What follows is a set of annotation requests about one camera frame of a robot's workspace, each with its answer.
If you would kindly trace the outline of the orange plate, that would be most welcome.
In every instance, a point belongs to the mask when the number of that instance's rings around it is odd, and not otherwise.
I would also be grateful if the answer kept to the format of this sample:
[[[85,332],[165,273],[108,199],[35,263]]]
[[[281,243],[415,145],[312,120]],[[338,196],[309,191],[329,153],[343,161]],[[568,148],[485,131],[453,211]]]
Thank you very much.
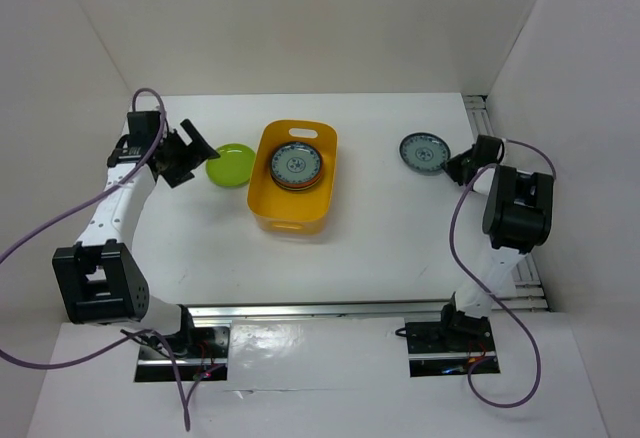
[[[300,192],[300,191],[311,189],[314,186],[320,184],[322,182],[322,178],[318,178],[314,181],[308,181],[308,182],[299,183],[299,184],[289,183],[286,181],[279,181],[274,177],[272,177],[272,181],[275,185],[277,185],[281,189],[292,191],[292,192]]]
[[[311,159],[293,157],[274,161],[270,169],[272,177],[279,181],[299,184],[321,177],[322,165]]]

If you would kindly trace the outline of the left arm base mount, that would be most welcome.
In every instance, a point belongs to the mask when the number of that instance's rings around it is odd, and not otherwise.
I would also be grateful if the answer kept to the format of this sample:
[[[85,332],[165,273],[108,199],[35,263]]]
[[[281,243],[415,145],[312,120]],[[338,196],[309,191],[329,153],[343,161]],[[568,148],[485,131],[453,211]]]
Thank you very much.
[[[134,381],[173,382],[174,372],[188,383],[225,381],[228,373],[231,326],[198,326],[184,305],[151,310],[134,328],[120,333],[138,345]]]

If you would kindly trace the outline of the green plate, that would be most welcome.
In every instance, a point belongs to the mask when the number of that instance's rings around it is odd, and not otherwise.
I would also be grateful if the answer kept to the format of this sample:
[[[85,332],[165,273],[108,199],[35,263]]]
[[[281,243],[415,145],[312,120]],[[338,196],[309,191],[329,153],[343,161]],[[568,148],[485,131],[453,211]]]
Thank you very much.
[[[217,186],[236,188],[249,182],[256,154],[252,148],[240,143],[229,143],[216,149],[219,157],[206,162],[205,172]]]

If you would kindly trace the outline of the blue floral plate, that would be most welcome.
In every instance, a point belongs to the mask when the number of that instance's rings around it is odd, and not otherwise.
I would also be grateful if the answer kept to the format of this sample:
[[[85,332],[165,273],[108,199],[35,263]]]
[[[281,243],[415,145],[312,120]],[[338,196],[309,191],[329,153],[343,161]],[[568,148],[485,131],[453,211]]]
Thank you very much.
[[[270,172],[276,181],[300,187],[317,179],[322,165],[321,155],[313,146],[294,141],[282,144],[273,152]]]
[[[402,139],[399,155],[412,171],[421,175],[436,176],[444,172],[451,151],[448,144],[437,135],[416,132]]]

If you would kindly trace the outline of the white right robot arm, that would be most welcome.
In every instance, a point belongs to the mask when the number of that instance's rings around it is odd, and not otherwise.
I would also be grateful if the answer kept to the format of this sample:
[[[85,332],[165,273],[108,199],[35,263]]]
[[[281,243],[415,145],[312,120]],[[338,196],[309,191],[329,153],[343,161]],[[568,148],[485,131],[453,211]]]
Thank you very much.
[[[556,169],[528,172],[505,165],[507,139],[480,135],[466,152],[448,160],[446,174],[463,187],[449,228],[449,247],[455,263],[469,281],[454,292],[441,311],[436,337],[448,350],[460,349],[470,338],[488,330],[496,292],[531,251],[543,245],[552,226]],[[486,197],[482,233],[488,238],[489,262],[475,275],[455,248],[458,215],[471,193]]]

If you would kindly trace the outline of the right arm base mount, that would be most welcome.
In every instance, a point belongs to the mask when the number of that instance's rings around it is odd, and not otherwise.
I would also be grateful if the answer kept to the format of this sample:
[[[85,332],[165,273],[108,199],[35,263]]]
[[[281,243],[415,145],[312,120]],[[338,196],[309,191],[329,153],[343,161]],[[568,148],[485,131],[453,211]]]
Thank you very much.
[[[489,320],[458,312],[453,301],[438,320],[406,321],[394,334],[405,341],[412,378],[500,372]]]

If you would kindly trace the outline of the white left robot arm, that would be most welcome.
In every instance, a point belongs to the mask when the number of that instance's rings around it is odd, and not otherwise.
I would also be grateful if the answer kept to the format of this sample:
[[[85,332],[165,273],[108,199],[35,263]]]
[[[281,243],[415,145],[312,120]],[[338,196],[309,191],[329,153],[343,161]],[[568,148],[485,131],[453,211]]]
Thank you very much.
[[[158,180],[176,188],[219,154],[185,119],[183,140],[157,111],[127,115],[128,131],[107,159],[106,197],[76,242],[55,251],[52,265],[69,320],[74,324],[129,323],[152,329],[148,344],[176,357],[196,348],[197,332],[184,305],[166,303],[151,294],[131,252],[144,205]]]

